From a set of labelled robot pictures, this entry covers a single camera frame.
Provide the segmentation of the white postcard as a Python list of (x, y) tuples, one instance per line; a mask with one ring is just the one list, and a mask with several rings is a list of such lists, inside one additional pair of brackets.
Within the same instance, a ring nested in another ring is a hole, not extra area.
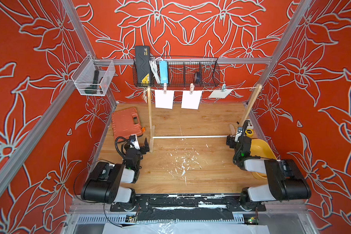
[(162, 109), (173, 109), (174, 90), (155, 90), (155, 107)]
[(226, 98), (231, 92), (232, 89), (213, 90), (208, 98)]
[(199, 108), (202, 93), (202, 91), (193, 91), (191, 94), (190, 91), (183, 91), (181, 108), (197, 110)]

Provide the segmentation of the pink clothespin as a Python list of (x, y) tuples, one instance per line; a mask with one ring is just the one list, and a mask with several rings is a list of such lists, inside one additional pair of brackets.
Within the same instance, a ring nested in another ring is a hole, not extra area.
[(190, 84), (190, 95), (192, 95), (192, 94), (193, 94), (193, 92), (194, 92), (194, 88), (195, 88), (194, 84), (193, 84), (193, 83), (191, 83), (191, 84)]
[(167, 84), (166, 83), (163, 84), (163, 93), (167, 94)]

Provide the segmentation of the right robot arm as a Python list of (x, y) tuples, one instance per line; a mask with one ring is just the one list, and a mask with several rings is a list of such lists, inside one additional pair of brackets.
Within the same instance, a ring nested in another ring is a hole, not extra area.
[(239, 205), (246, 211), (267, 201), (309, 199), (311, 188), (292, 159), (278, 160), (269, 144), (248, 136), (228, 135), (226, 144), (234, 149), (233, 164), (243, 171), (264, 175), (267, 183), (245, 187)]

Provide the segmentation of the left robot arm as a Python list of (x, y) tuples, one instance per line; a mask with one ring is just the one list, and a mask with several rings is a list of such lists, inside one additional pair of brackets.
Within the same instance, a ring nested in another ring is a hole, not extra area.
[(81, 200), (104, 204), (132, 202), (135, 191), (121, 184), (137, 182), (140, 163), (150, 146), (147, 141), (138, 148), (126, 143), (116, 150), (123, 157), (122, 163), (99, 161), (82, 187)]

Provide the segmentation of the yellow tape measure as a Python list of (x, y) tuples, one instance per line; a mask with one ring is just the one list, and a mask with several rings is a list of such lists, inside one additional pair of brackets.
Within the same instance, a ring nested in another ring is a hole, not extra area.
[(252, 129), (246, 129), (245, 130), (245, 135), (247, 136), (247, 137), (252, 137), (253, 136), (253, 130)]

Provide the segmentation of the white button box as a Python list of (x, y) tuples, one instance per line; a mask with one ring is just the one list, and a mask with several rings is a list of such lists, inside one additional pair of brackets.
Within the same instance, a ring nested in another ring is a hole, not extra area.
[(250, 119), (247, 119), (247, 122), (248, 122), (247, 128), (253, 130), (254, 129), (254, 125), (253, 125), (252, 121)]

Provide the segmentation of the yellow plastic tray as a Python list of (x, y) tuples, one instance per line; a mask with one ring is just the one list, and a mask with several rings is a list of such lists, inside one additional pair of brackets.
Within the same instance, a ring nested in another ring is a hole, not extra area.
[[(269, 144), (262, 139), (253, 139), (251, 141), (251, 155), (259, 156), (261, 160), (265, 159), (276, 159), (275, 154), (270, 148)], [(245, 163), (248, 166), (248, 171), (259, 180), (267, 179), (266, 168), (264, 162), (259, 162), (259, 159), (249, 160)]]

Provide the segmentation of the red tool case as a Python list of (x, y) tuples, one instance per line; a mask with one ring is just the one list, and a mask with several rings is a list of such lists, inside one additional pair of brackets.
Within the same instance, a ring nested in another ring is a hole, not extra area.
[(112, 129), (115, 139), (117, 137), (129, 138), (131, 135), (138, 137), (143, 135), (137, 109), (130, 107), (127, 109), (115, 111), (112, 114)]

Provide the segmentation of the black tape roll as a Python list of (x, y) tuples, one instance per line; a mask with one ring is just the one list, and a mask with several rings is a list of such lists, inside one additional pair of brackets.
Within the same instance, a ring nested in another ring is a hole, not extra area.
[(202, 83), (202, 72), (201, 71), (195, 72), (194, 83), (196, 83), (196, 84)]

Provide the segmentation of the light blue power bank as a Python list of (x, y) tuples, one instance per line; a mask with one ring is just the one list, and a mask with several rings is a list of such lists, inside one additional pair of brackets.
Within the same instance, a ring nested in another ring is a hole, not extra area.
[(167, 61), (161, 60), (159, 62), (160, 82), (161, 84), (168, 84), (168, 64)]

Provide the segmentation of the clear plastic bin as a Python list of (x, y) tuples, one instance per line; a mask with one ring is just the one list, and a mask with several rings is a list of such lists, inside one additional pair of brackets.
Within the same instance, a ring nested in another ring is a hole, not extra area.
[[(85, 93), (85, 88), (92, 84), (95, 70), (99, 71), (98, 91), (96, 94), (88, 95)], [(88, 54), (71, 78), (80, 95), (103, 97), (106, 95), (115, 74), (116, 68), (112, 60), (94, 59)]]

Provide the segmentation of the black yellow device box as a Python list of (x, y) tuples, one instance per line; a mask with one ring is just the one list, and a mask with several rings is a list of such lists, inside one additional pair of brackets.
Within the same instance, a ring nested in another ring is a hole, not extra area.
[(135, 46), (135, 53), (138, 84), (149, 85), (151, 83), (150, 48)]

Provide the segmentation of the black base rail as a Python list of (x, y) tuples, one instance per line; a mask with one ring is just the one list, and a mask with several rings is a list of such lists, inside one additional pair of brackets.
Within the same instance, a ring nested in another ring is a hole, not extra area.
[(239, 194), (142, 194), (128, 204), (113, 203), (111, 212), (129, 212), (138, 222), (232, 222), (245, 224), (248, 215), (265, 212), (263, 201), (240, 203)]

